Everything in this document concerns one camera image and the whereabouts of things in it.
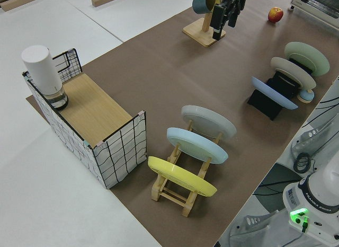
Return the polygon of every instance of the brown mat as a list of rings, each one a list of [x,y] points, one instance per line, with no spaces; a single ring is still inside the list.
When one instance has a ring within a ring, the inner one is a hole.
[[[128,113],[147,112],[148,155],[170,155],[166,129],[185,128],[183,105],[216,111],[238,130],[231,140],[219,143],[228,161],[208,169],[206,180],[217,193],[198,197],[188,218],[169,200],[151,200],[156,174],[146,162],[111,189],[162,246],[213,246],[338,75],[338,33],[298,10],[288,12],[289,2],[247,0],[235,29],[226,27],[226,36],[210,48],[182,32],[200,18],[190,8],[83,67]],[[285,14],[274,25],[267,22],[267,14],[278,4]],[[253,92],[251,76],[263,81],[272,77],[270,60],[284,57],[290,41],[319,49],[331,70],[316,79],[312,103],[295,99],[299,109],[283,109],[271,121],[246,103]],[[178,165],[196,173],[201,166],[184,155]]]

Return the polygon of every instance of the apple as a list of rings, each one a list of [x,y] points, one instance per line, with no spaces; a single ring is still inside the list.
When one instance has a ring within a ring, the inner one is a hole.
[[[279,7],[273,7],[269,11],[269,21],[272,23],[277,23],[281,20],[284,15],[284,11]]]

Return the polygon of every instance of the plate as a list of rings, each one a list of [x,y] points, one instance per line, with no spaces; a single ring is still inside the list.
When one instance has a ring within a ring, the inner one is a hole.
[[[286,59],[273,57],[271,59],[271,66],[276,71],[281,72],[300,84],[300,89],[311,90],[317,85],[314,79],[305,70]]]
[[[313,70],[312,76],[321,76],[329,71],[327,58],[316,48],[302,43],[290,42],[285,46],[285,57],[294,59]]]
[[[170,181],[205,197],[211,197],[217,188],[197,175],[156,157],[148,157],[148,166],[156,173]]]
[[[220,146],[185,129],[168,128],[167,139],[174,146],[179,144],[182,152],[204,162],[211,158],[211,164],[221,164],[228,158],[228,154]]]
[[[221,132],[221,139],[228,139],[237,133],[233,123],[207,108],[197,105],[185,105],[181,109],[181,116],[187,123],[192,120],[192,128],[208,137],[216,138]]]
[[[288,100],[283,95],[281,95],[279,92],[270,88],[267,84],[261,82],[259,79],[255,78],[254,76],[252,76],[252,84],[258,91],[265,94],[267,97],[269,97],[271,100],[278,103],[280,106],[290,109],[290,110],[298,108],[298,106],[294,104],[292,101]]]

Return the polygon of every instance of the mug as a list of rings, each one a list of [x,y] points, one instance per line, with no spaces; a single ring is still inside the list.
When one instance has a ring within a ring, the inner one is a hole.
[[[220,0],[193,0],[192,7],[196,14],[207,14],[213,10],[216,1],[220,3]]]

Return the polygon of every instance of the light blue plate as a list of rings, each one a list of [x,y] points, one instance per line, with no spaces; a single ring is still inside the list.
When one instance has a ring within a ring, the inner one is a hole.
[[[179,150],[182,152],[201,161],[212,158],[212,164],[221,164],[228,158],[228,154],[220,146],[185,129],[168,128],[167,139],[174,146],[179,144]]]
[[[269,97],[271,100],[278,103],[280,106],[290,109],[290,110],[298,108],[298,106],[294,104],[292,101],[288,100],[283,95],[281,95],[279,92],[270,88],[267,84],[261,82],[259,79],[255,78],[254,76],[252,76],[252,84],[258,91],[265,94],[267,97]]]

